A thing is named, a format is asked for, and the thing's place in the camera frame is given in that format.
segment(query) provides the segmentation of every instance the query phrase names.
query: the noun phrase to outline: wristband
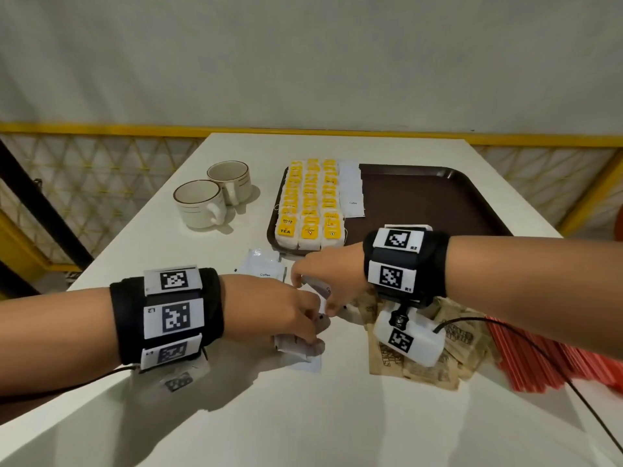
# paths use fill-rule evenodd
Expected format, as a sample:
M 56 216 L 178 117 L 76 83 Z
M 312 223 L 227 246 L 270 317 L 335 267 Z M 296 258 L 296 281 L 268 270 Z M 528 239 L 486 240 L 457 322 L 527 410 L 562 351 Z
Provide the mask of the wristband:
M 221 282 L 212 268 L 145 271 L 110 285 L 121 363 L 141 370 L 192 359 L 223 334 Z
M 364 274 L 381 298 L 425 307 L 446 296 L 450 236 L 439 231 L 380 228 L 363 241 Z

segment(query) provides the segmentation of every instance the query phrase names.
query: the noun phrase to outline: black metal bar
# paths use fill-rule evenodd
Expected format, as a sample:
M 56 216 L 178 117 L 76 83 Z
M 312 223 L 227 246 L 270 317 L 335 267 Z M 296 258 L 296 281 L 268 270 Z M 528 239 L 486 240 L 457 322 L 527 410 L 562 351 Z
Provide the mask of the black metal bar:
M 50 204 L 2 140 L 0 140 L 0 179 L 4 180 L 28 208 L 28 211 L 79 268 L 84 270 L 93 262 L 89 251 L 67 226 L 65 220 Z
M 40 293 L 0 260 L 0 293 L 8 298 L 22 298 Z

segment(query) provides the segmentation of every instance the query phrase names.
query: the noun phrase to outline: white mug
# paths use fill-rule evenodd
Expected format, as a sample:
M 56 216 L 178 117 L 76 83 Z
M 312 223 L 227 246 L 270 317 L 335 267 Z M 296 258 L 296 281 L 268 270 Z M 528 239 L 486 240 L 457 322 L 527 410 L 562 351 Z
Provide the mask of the white mug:
M 207 228 L 225 222 L 225 199 L 219 184 L 212 180 L 193 180 L 173 192 L 182 220 L 189 228 Z
M 249 166 L 244 162 L 219 162 L 207 170 L 207 176 L 221 186 L 228 205 L 239 205 L 251 196 Z

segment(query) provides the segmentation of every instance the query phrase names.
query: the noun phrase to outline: black wristband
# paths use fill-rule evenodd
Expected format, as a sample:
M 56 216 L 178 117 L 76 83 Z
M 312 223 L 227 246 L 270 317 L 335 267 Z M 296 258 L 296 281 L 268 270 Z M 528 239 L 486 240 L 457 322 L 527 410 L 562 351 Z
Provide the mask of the black wristband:
M 419 252 L 374 247 L 377 231 L 363 241 L 364 274 L 368 279 L 370 260 L 416 271 L 412 293 L 376 285 L 381 296 L 396 301 L 419 301 L 427 306 L 435 296 L 446 296 L 446 254 L 450 236 L 439 231 L 424 231 Z
M 202 334 L 201 345 L 205 346 L 223 335 L 224 320 L 221 303 L 221 280 L 212 268 L 199 269 L 202 290 L 184 293 L 171 293 L 152 296 L 161 299 L 156 303 L 167 303 L 166 300 L 179 301 L 188 298 L 203 298 L 204 326 L 184 333 L 186 337 Z M 115 326 L 121 363 L 137 364 L 141 360 L 141 352 L 150 347 L 174 342 L 179 334 L 160 337 L 157 340 L 144 338 L 143 308 L 147 305 L 144 295 L 143 277 L 132 277 L 110 285 L 110 297 L 113 304 Z

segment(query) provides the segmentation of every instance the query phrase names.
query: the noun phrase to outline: gray wall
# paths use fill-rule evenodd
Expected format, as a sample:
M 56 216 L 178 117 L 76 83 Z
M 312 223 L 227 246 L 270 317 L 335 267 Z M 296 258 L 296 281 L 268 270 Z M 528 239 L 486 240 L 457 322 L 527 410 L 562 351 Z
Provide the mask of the gray wall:
M 0 0 L 0 121 L 623 134 L 623 0 Z

